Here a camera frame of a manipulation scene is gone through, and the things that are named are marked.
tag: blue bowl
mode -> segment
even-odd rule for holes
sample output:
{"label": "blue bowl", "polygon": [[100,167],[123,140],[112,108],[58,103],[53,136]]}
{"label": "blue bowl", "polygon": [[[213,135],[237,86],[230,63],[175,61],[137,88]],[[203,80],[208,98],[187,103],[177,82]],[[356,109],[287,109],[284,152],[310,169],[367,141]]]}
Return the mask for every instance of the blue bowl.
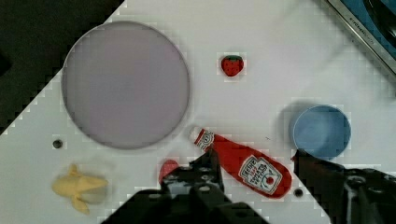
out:
{"label": "blue bowl", "polygon": [[314,157],[331,160],[347,147],[351,128],[347,116],[330,105],[315,105],[290,122],[290,139]]}

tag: black background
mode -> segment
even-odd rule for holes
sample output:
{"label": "black background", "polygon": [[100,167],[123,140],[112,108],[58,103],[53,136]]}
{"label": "black background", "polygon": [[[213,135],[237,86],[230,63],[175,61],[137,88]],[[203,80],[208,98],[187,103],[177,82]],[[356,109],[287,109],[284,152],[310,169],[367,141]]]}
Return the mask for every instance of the black background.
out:
{"label": "black background", "polygon": [[0,133],[121,0],[0,0]]}

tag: white bottle cap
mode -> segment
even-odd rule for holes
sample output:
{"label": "white bottle cap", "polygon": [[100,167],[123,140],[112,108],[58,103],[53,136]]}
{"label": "white bottle cap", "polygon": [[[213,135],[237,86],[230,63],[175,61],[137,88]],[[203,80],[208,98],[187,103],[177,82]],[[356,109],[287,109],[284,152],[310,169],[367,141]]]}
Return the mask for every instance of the white bottle cap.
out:
{"label": "white bottle cap", "polygon": [[190,131],[190,140],[191,140],[193,143],[197,140],[197,138],[198,138],[199,133],[201,132],[201,130],[202,130],[202,128],[200,128],[200,127],[193,127],[193,128],[191,129],[191,131]]}

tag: red object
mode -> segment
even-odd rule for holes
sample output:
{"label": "red object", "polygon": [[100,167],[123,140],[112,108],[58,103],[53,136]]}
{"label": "red object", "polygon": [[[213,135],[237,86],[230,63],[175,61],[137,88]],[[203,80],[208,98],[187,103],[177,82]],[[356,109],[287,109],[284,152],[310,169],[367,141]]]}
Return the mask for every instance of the red object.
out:
{"label": "red object", "polygon": [[237,55],[229,55],[221,60],[221,69],[227,77],[234,77],[238,75],[244,68],[244,60]]}
{"label": "red object", "polygon": [[201,128],[192,130],[191,141],[203,151],[213,147],[227,173],[268,198],[281,198],[290,190],[289,170],[260,151]]}
{"label": "red object", "polygon": [[177,161],[167,160],[163,163],[161,167],[160,176],[158,177],[158,181],[160,184],[163,182],[163,178],[169,175],[172,171],[174,171],[178,167]]}

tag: ketchup bottle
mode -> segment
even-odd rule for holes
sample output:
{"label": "ketchup bottle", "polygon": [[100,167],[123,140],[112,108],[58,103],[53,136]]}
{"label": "ketchup bottle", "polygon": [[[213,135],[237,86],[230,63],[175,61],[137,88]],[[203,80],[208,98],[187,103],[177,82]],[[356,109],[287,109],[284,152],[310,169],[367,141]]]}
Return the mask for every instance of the ketchup bottle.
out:
{"label": "ketchup bottle", "polygon": [[203,151],[213,147],[222,168],[256,192],[268,198],[281,198],[290,190],[289,170],[260,151],[198,127],[191,130],[190,138]]}

